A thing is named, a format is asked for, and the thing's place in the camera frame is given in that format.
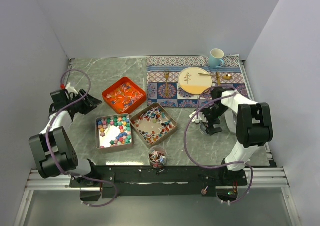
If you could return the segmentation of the tin of star candies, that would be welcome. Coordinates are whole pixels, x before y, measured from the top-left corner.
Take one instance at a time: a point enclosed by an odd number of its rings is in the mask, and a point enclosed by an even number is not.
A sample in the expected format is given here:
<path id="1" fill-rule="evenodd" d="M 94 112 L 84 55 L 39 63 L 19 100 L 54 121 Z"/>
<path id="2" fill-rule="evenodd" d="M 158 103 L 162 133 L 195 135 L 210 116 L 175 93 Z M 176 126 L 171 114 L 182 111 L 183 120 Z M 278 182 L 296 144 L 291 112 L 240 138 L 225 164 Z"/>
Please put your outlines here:
<path id="1" fill-rule="evenodd" d="M 99 152 L 115 153 L 133 147 L 133 133 L 128 113 L 98 117 L 95 123 L 95 147 Z"/>

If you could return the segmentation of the orange plastic tray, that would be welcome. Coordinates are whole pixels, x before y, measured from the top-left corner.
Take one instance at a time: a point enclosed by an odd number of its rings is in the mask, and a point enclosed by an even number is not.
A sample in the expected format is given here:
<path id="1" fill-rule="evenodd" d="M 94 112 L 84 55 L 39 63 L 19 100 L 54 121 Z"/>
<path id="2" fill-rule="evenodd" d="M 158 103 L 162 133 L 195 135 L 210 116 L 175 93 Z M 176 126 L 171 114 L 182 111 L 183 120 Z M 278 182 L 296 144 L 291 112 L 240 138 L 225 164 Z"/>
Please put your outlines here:
<path id="1" fill-rule="evenodd" d="M 102 92 L 102 98 L 117 114 L 131 114 L 147 100 L 147 95 L 129 77 L 122 77 Z"/>

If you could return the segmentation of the clear plastic cup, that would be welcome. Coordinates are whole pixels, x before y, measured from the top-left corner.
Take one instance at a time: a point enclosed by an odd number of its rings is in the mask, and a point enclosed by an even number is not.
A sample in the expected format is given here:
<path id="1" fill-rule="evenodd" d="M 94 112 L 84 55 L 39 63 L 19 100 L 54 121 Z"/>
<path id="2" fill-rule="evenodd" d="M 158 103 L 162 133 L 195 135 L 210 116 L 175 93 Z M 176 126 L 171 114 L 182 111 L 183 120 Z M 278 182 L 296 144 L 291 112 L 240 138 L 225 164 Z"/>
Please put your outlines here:
<path id="1" fill-rule="evenodd" d="M 148 153 L 150 166 L 154 169 L 162 169 L 167 162 L 167 152 L 161 146 L 153 146 Z"/>

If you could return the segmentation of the clear round lid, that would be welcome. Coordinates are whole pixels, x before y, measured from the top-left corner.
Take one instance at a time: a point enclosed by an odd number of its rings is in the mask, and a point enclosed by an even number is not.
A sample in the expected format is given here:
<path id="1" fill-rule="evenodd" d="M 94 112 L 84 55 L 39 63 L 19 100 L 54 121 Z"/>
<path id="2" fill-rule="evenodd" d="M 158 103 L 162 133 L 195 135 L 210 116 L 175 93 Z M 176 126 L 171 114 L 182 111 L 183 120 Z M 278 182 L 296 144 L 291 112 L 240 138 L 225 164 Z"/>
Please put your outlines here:
<path id="1" fill-rule="evenodd" d="M 201 131 L 202 134 L 204 135 L 209 135 L 210 133 L 208 132 L 208 127 L 207 127 L 207 124 L 206 123 L 201 123 L 199 125 L 199 130 Z"/>

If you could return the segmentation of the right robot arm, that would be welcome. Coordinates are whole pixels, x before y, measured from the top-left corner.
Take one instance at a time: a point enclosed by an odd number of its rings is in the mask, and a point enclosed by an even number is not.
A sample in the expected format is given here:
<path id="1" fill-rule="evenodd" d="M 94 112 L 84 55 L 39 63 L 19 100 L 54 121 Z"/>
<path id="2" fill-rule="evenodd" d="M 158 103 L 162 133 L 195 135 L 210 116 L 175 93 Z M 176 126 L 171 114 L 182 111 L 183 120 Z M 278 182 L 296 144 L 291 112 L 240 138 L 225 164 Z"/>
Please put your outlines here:
<path id="1" fill-rule="evenodd" d="M 273 138 L 270 107 L 267 103 L 257 103 L 241 95 L 230 85 L 213 86 L 204 90 L 204 94 L 212 90 L 212 100 L 199 107 L 190 115 L 187 126 L 191 122 L 210 124 L 224 114 L 225 110 L 232 110 L 237 114 L 235 144 L 231 153 L 224 159 L 224 163 L 215 166 L 204 166 L 196 162 L 190 154 L 189 159 L 203 169 L 216 170 L 226 167 L 219 172 L 219 180 L 224 185 L 231 185 L 237 178 L 235 171 L 241 171 L 255 151 Z"/>

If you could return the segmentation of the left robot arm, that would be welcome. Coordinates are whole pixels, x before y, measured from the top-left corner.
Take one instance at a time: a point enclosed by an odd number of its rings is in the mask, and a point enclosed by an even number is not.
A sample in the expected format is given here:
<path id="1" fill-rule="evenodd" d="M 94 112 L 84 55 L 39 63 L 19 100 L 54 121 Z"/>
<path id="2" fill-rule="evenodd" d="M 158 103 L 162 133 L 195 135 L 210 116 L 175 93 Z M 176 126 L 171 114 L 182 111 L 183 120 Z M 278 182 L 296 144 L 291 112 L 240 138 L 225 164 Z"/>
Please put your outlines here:
<path id="1" fill-rule="evenodd" d="M 29 146 L 40 176 L 44 179 L 70 173 L 80 177 L 88 187 L 98 184 L 101 176 L 89 159 L 79 159 L 66 129 L 76 114 L 87 115 L 102 101 L 85 90 L 68 92 L 66 89 L 50 94 L 49 122 L 39 134 L 29 138 Z"/>

